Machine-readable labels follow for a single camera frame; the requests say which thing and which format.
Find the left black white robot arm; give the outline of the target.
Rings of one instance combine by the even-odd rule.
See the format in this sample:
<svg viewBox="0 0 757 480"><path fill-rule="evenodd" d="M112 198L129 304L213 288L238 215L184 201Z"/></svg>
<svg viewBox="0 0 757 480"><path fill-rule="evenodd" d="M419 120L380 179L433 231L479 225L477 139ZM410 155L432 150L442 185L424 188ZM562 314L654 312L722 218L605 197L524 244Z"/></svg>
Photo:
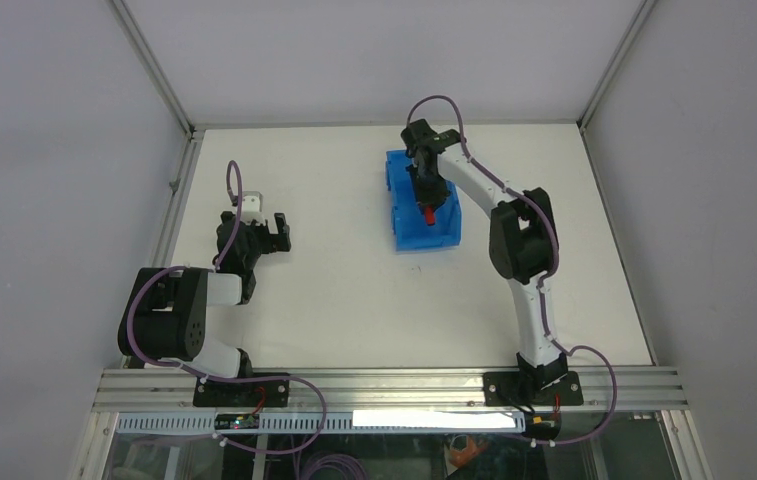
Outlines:
<svg viewBox="0 0 757 480"><path fill-rule="evenodd" d="M248 304L261 256L291 250L286 216L276 213L274 224L272 231L258 212L239 219L224 211L210 269L140 269L118 329L120 351L155 366L183 368L213 379L217 394L231 406L248 403L255 392L250 357L210 333L206 317L210 307Z"/></svg>

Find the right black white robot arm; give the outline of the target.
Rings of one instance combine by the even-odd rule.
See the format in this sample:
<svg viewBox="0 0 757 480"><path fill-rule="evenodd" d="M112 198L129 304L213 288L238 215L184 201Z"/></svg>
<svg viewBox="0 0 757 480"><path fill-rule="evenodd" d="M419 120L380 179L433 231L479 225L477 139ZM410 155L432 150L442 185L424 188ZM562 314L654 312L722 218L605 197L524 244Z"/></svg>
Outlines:
<svg viewBox="0 0 757 480"><path fill-rule="evenodd" d="M489 220L488 255L511 289L521 345L517 353L518 393L532 405L553 397L568 372L565 353L556 343L547 299L547 278L559 265L559 245L548 193L537 188L517 192L469 153L461 132L438 133L424 119L401 132L417 213L426 227L448 202L450 190L466 194Z"/></svg>

